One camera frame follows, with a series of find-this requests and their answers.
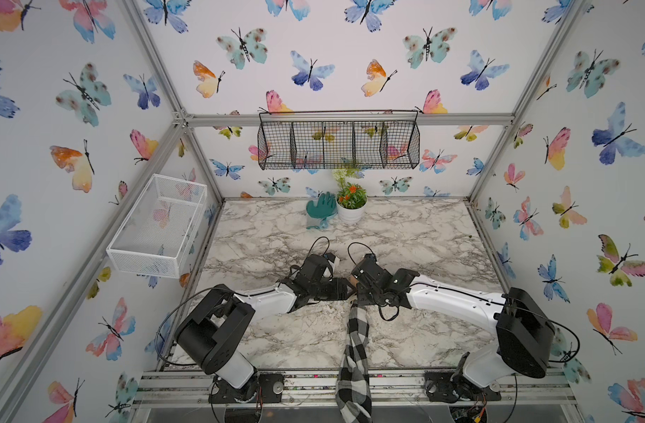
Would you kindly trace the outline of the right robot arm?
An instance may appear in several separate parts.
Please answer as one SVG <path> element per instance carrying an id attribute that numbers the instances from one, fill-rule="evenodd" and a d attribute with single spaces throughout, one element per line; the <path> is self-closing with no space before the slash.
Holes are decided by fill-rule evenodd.
<path id="1" fill-rule="evenodd" d="M 543 379 L 553 365 L 551 350 L 561 324 L 549 319 L 523 289 L 484 293 L 455 287 L 417 271 L 391 273 L 373 254 L 355 265 L 352 276 L 360 294 L 379 308 L 433 311 L 455 317 L 493 337 L 490 344 L 464 354 L 453 370 L 425 376 L 426 396 L 432 402 L 500 400 L 497 382 L 521 375 Z"/>

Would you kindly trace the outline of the plaid sleeved forearm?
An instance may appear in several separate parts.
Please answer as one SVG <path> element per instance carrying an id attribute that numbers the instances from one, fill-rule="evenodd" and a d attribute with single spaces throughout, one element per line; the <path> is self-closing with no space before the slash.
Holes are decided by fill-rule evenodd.
<path id="1" fill-rule="evenodd" d="M 342 363 L 336 379 L 336 403 L 344 422 L 372 422 L 367 345 L 370 325 L 366 309 L 351 304 Z"/>

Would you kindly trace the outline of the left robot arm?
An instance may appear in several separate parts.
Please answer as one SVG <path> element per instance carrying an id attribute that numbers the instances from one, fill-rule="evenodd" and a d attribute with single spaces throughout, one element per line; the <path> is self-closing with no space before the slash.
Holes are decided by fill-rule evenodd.
<path id="1" fill-rule="evenodd" d="M 338 258 L 312 254 L 290 267 L 274 287 L 239 293 L 224 284 L 211 287 L 174 331 L 174 342 L 207 375 L 214 375 L 211 400 L 255 401 L 263 393 L 257 368 L 238 351 L 252 322 L 286 315 L 323 301 L 344 301 L 357 292 L 334 275 Z"/>

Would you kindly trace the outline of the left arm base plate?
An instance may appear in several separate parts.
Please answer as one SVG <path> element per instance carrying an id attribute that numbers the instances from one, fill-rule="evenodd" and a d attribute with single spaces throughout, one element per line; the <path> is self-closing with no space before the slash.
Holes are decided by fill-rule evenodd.
<path id="1" fill-rule="evenodd" d="M 209 402 L 212 404 L 280 404 L 284 391 L 285 376 L 281 373 L 257 372 L 239 389 L 216 376 L 209 391 Z"/>

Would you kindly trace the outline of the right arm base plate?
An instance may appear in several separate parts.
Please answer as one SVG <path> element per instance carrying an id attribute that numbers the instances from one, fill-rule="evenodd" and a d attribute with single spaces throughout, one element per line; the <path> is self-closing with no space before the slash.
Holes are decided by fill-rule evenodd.
<path id="1" fill-rule="evenodd" d="M 424 374 L 424 390 L 430 402 L 455 404 L 460 401 L 500 401 L 502 396 L 489 388 L 479 388 L 454 371 Z"/>

